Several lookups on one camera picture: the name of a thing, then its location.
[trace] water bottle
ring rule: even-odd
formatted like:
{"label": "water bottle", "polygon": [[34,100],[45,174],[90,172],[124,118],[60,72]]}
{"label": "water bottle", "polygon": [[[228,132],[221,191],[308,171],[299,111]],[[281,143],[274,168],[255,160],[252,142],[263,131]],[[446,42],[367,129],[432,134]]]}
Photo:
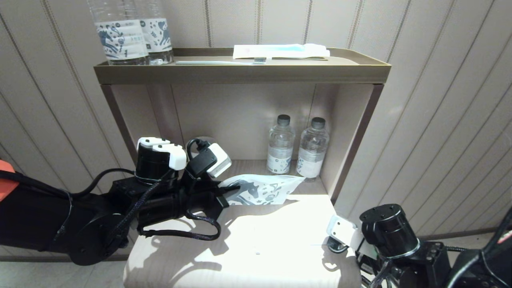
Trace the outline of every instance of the water bottle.
{"label": "water bottle", "polygon": [[162,65],[173,61],[173,47],[167,19],[162,12],[161,0],[136,0],[140,26],[144,32],[150,65]]}
{"label": "water bottle", "polygon": [[88,0],[109,65],[147,65],[147,49],[134,0]]}
{"label": "water bottle", "polygon": [[311,127],[302,132],[301,146],[298,150],[297,173],[306,177],[305,182],[314,182],[320,174],[328,143],[329,134],[325,130],[325,119],[313,118]]}
{"label": "water bottle", "polygon": [[295,141],[295,131],[290,126],[290,116],[278,116],[278,124],[270,129],[268,140],[268,170],[274,174],[288,173]]}

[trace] bottle cap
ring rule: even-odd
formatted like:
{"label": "bottle cap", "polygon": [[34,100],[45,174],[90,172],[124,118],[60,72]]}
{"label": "bottle cap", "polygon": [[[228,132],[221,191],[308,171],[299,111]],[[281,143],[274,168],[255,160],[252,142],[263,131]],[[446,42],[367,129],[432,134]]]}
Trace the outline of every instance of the bottle cap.
{"label": "bottle cap", "polygon": [[325,119],[320,117],[315,117],[311,121],[311,126],[315,129],[322,129],[325,126]]}
{"label": "bottle cap", "polygon": [[278,116],[278,125],[279,126],[288,126],[290,125],[290,116],[281,114]]}

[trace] bottle label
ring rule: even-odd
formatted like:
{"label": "bottle label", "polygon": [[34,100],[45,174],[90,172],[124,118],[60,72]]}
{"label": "bottle label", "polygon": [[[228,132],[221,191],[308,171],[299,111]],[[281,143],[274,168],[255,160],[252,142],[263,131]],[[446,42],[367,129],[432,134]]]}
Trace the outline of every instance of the bottle label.
{"label": "bottle label", "polygon": [[[284,173],[288,173],[290,171],[291,154],[292,154],[293,148],[282,150],[282,151],[280,151],[280,150],[282,150],[282,149],[276,149],[276,148],[272,148],[272,147],[268,148],[269,153],[268,153],[268,157],[267,157],[267,168],[272,173],[284,174]],[[280,156],[283,156],[283,158],[276,158],[276,157],[270,155],[271,151],[274,152],[274,153],[272,153],[274,155],[281,154]]]}
{"label": "bottle label", "polygon": [[146,48],[148,52],[163,52],[173,49],[170,44],[167,19],[142,19],[140,21],[140,26],[144,32],[144,39],[146,40]]}
{"label": "bottle label", "polygon": [[108,60],[136,59],[147,56],[139,20],[96,22],[95,25]]}
{"label": "bottle label", "polygon": [[323,157],[318,157],[316,154],[300,148],[298,151],[297,173],[306,178],[314,178],[320,174],[323,162]]}

